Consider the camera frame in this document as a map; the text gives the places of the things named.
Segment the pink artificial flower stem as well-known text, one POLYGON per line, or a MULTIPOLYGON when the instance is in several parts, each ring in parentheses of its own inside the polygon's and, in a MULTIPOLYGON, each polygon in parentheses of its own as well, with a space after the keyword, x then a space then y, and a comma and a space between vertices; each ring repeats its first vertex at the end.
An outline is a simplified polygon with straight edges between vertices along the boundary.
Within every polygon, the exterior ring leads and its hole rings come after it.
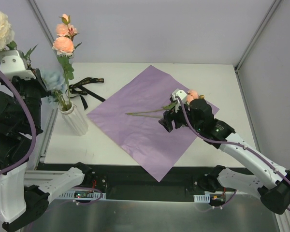
POLYGON ((125 113, 125 115, 142 116, 142 117, 149 117, 149 118, 161 118, 161 116, 155 116, 153 114, 172 110, 173 108, 175 108, 176 105, 177 105, 176 102, 172 102, 166 106, 163 106, 161 109, 151 110, 151 111, 143 111, 143 112, 130 112, 130 113, 125 113))

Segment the blue artificial flower stem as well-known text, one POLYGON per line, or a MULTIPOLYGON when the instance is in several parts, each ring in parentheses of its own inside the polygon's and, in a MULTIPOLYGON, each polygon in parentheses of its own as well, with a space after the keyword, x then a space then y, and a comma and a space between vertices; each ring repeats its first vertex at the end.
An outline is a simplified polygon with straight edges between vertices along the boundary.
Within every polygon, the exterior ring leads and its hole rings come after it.
POLYGON ((53 108, 59 108, 62 111, 67 110, 68 102, 63 97, 67 84, 63 72, 43 69, 41 70, 41 78, 49 92, 46 102, 53 108))

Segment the orange artificial flower stem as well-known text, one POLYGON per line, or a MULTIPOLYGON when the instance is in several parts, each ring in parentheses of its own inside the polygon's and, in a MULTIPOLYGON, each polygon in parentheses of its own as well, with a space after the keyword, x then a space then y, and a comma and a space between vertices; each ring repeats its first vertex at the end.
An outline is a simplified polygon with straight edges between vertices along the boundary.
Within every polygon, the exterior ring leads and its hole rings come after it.
POLYGON ((190 102, 192 100, 196 100, 196 99, 204 99, 204 95, 199 95, 197 91, 195 90, 188 90, 187 92, 187 102, 188 102, 188 105, 190 104, 190 102))

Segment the purple tissue paper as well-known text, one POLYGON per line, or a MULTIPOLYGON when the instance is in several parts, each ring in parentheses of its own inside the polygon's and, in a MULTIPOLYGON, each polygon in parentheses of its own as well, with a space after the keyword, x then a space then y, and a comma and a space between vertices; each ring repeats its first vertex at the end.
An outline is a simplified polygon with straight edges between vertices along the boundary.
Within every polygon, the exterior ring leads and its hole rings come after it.
POLYGON ((89 75, 105 82, 92 90, 106 101, 90 104, 87 163, 140 165, 158 181, 173 166, 217 165, 220 151, 190 129, 167 132, 159 118, 125 113, 160 109, 175 89, 208 94, 220 69, 204 64, 94 64, 89 75))

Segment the black ribbon gold lettering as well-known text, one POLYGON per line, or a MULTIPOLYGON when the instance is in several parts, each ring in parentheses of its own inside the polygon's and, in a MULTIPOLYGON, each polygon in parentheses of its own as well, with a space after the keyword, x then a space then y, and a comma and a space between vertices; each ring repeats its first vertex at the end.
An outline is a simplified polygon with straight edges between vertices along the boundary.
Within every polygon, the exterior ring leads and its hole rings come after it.
POLYGON ((80 97, 81 102, 83 104, 84 110, 88 108, 88 103, 85 99, 85 96, 89 95, 93 98, 99 100, 100 102, 106 101, 105 98, 101 97, 100 95, 92 92, 91 90, 87 89, 85 85, 88 84, 97 84, 97 83, 104 83, 103 78, 94 78, 94 77, 86 77, 82 79, 81 81, 71 84, 68 86, 68 89, 66 90, 66 93, 70 94, 70 98, 80 97))

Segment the peach artificial flower stem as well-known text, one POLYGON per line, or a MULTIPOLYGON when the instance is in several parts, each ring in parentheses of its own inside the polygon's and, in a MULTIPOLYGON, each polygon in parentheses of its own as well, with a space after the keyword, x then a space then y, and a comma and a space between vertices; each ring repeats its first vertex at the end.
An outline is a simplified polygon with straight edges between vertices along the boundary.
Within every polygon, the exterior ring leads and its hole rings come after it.
POLYGON ((72 107, 70 94, 68 99, 63 97, 64 91, 69 90, 70 81, 74 79, 74 68, 72 67, 72 58, 74 58, 74 52, 81 44, 75 45, 73 40, 76 35, 79 34, 77 28, 71 24, 71 17, 67 14, 63 14, 59 17, 61 23, 56 26, 57 38, 54 40, 52 49, 57 54, 57 60, 63 70, 63 84, 54 90, 54 95, 61 106, 62 111, 67 111, 72 107))

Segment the white pink flower stem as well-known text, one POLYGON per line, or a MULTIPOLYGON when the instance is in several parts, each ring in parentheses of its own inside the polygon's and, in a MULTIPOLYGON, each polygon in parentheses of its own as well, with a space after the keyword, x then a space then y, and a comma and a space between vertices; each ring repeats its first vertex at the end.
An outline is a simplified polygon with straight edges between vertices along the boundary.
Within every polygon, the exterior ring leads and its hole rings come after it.
POLYGON ((28 66, 29 57, 16 49, 17 44, 14 41, 14 34, 15 32, 8 21, 8 16, 0 11, 0 64, 10 58, 19 66, 23 66, 25 70, 30 70, 36 74, 39 70, 28 66))

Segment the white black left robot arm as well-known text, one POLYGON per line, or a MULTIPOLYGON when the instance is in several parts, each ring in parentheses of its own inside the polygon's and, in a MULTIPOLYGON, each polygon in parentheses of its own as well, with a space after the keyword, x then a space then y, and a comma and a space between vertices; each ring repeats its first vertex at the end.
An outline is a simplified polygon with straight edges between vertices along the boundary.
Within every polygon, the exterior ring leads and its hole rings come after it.
POLYGON ((38 219, 49 204, 67 190, 92 187, 92 169, 78 162, 44 184, 25 186, 32 141, 42 133, 41 99, 48 96, 41 72, 9 81, 17 95, 0 91, 0 224, 15 232, 38 219))

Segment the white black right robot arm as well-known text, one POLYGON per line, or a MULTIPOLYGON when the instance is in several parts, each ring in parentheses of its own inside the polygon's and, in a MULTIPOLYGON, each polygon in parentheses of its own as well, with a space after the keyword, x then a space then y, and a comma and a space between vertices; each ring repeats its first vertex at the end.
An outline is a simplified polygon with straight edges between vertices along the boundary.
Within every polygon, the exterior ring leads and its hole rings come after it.
POLYGON ((224 166, 199 181, 202 188, 215 192, 222 187, 248 193, 262 202, 270 211, 283 214, 290 205, 290 169, 273 162, 248 145, 227 123, 218 120, 212 107, 204 99, 184 104, 179 98, 164 112, 159 123, 168 131, 189 127, 199 138, 230 155, 251 174, 242 174, 224 166))

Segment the white ribbed vase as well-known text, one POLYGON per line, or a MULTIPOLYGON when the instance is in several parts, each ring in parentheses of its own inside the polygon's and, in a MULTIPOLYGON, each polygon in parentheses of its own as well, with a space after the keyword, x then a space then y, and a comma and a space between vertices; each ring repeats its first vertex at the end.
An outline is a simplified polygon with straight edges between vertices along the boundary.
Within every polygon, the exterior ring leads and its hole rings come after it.
POLYGON ((78 110, 77 106, 73 102, 71 102, 71 107, 69 110, 64 111, 62 105, 59 105, 58 109, 65 123, 76 135, 82 136, 88 132, 88 123, 85 120, 84 115, 78 110))

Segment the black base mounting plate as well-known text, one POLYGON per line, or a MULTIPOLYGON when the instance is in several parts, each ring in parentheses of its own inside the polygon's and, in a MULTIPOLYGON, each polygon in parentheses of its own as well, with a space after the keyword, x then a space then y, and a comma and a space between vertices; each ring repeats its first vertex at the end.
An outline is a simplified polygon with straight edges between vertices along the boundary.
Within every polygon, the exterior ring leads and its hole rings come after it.
POLYGON ((141 166, 90 165, 95 187, 108 200, 192 202, 195 195, 204 194, 203 179, 214 167, 172 167, 156 180, 141 166))

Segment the aluminium left corner post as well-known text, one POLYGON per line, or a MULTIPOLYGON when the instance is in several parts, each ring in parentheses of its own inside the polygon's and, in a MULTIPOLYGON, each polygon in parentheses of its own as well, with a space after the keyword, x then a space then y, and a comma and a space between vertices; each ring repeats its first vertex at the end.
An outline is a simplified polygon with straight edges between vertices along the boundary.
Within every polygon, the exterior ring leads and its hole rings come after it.
POLYGON ((55 37, 53 36, 37 2, 35 0, 27 0, 29 8, 38 25, 37 32, 39 45, 34 55, 35 61, 40 65, 40 68, 49 70, 62 70, 60 63, 57 60, 56 52, 52 49, 55 37))

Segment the aluminium corner post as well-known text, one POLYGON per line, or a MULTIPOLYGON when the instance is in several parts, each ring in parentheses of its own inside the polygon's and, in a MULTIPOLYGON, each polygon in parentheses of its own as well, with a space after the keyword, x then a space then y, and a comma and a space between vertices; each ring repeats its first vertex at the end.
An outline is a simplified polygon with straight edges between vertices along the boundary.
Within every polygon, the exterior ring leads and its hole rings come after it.
POLYGON ((250 39, 247 47, 245 48, 243 54, 241 55, 239 61, 235 65, 235 67, 234 67, 235 73, 238 73, 240 71, 244 62, 246 61, 249 54, 251 53, 253 47, 258 42, 258 39, 262 36, 263 32, 265 31, 266 27, 268 26, 269 22, 271 21, 271 19, 275 15, 276 11, 278 10, 278 8, 280 7, 282 2, 283 2, 283 0, 274 0, 271 3, 269 9, 267 10, 265 16, 263 17, 260 24, 258 25, 256 31, 254 32, 252 38, 250 39))
POLYGON ((52 49, 55 37, 53 36, 37 2, 35 0, 27 0, 29 8, 38 25, 37 32, 39 45, 34 55, 35 61, 40 65, 40 68, 49 70, 62 70, 60 63, 57 60, 56 52, 52 49))

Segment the aluminium right corner post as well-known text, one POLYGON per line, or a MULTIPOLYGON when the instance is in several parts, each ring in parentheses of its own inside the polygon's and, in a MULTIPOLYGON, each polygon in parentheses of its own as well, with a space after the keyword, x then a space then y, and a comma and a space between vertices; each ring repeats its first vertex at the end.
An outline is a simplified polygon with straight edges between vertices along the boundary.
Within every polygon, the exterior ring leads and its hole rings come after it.
POLYGON ((271 3, 269 9, 267 10, 265 16, 263 17, 260 24, 258 25, 256 31, 254 32, 252 38, 250 39, 247 47, 245 48, 243 54, 241 55, 239 61, 235 65, 235 67, 234 67, 235 73, 238 73, 240 71, 244 62, 246 61, 249 54, 251 53, 253 47, 258 42, 258 39, 262 36, 263 32, 265 31, 266 27, 268 26, 269 22, 271 21, 271 19, 275 15, 276 11, 278 10, 278 8, 280 7, 282 2, 283 2, 283 0, 274 0, 271 3))

